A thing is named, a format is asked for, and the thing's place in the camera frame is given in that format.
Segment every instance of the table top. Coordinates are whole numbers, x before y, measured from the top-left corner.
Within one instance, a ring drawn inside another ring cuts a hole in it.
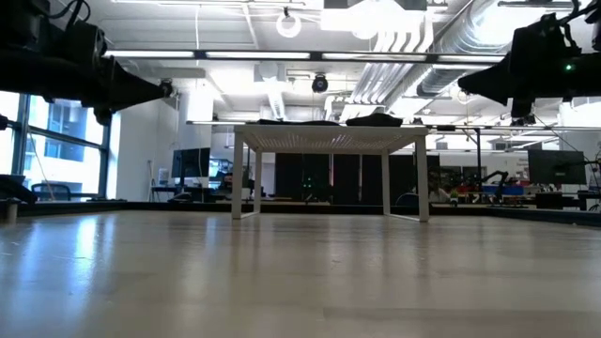
[[[311,154],[381,155],[402,149],[425,137],[424,126],[344,127],[243,125],[234,128],[255,151]]]

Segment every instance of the black camera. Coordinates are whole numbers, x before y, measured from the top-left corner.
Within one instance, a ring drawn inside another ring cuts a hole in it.
[[[328,80],[326,80],[326,75],[316,75],[316,78],[313,80],[313,84],[311,85],[311,89],[313,89],[314,93],[318,94],[328,90]]]
[[[459,79],[459,87],[503,105],[513,98],[511,117],[521,119],[517,122],[520,125],[533,124],[531,111],[537,98],[569,101],[601,95],[598,83],[601,54],[583,54],[572,39],[568,24],[588,15],[586,23],[594,24],[593,48],[601,51],[599,9],[597,0],[583,10],[578,10],[578,1],[575,1],[574,10],[565,18],[557,19],[552,13],[537,23],[518,28],[511,52],[499,64]]]
[[[86,17],[78,21],[81,9]],[[72,10],[65,30],[52,19]],[[126,72],[107,50],[104,32],[86,23],[90,8],[72,0],[56,14],[48,0],[7,0],[0,11],[0,90],[54,99],[79,100],[94,108],[97,121],[111,122],[113,113],[164,97],[162,88]]]

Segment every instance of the fluorescent light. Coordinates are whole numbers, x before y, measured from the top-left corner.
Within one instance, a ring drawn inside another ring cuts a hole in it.
[[[240,126],[245,125],[242,121],[186,121],[186,124],[210,125],[210,126]]]
[[[309,53],[296,52],[207,52],[209,59],[290,59],[290,60],[308,60],[311,57]]]
[[[505,55],[481,55],[481,54],[457,54],[457,55],[440,55],[438,62],[457,62],[457,63],[473,63],[473,64],[496,64],[501,62]]]
[[[338,61],[372,61],[372,62],[424,62],[423,54],[394,54],[394,53],[324,53],[324,60]]]
[[[105,56],[133,58],[194,58],[190,51],[107,51]]]
[[[287,1],[236,1],[236,0],[113,0],[118,4],[150,4],[150,5],[177,5],[177,6],[219,6],[232,7],[246,5],[249,7],[282,7],[304,8],[302,2]]]
[[[490,66],[488,65],[432,65],[433,69],[445,69],[445,70],[483,70],[487,69]]]
[[[449,5],[447,4],[428,4],[428,7],[425,9],[428,13],[438,13],[449,9]]]

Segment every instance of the wooden floor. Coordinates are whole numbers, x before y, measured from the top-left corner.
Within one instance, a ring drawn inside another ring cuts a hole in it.
[[[601,232],[127,211],[0,228],[1,337],[600,337]]]

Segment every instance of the black equipment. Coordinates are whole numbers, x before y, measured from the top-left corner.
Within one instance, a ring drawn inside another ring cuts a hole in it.
[[[581,151],[528,150],[530,183],[587,184]]]
[[[0,114],[0,131],[5,131],[8,128],[8,117]]]
[[[65,31],[50,23],[74,9]],[[87,16],[77,21],[86,6]],[[104,32],[86,23],[89,5],[73,0],[50,14],[49,0],[7,0],[0,11],[0,90],[79,100],[108,126],[113,113],[165,97],[163,89],[126,72],[107,50]]]
[[[16,198],[33,205],[38,197],[23,186],[24,176],[0,175],[0,199]]]
[[[588,14],[585,22],[594,24],[593,48],[601,51],[601,3],[593,0],[583,10],[578,10],[578,1],[573,3],[572,13],[565,18],[557,19],[551,13],[538,23],[518,28],[511,52],[499,64],[464,76],[459,79],[459,86],[503,105],[513,98],[511,116],[519,119],[517,125],[535,122],[531,107],[537,98],[569,101],[600,96],[597,75],[601,73],[601,54],[583,54],[572,39],[568,23]]]
[[[317,94],[328,90],[328,80],[326,80],[326,75],[316,75],[316,78],[313,80],[313,84],[311,85],[311,89],[313,89],[313,92]]]

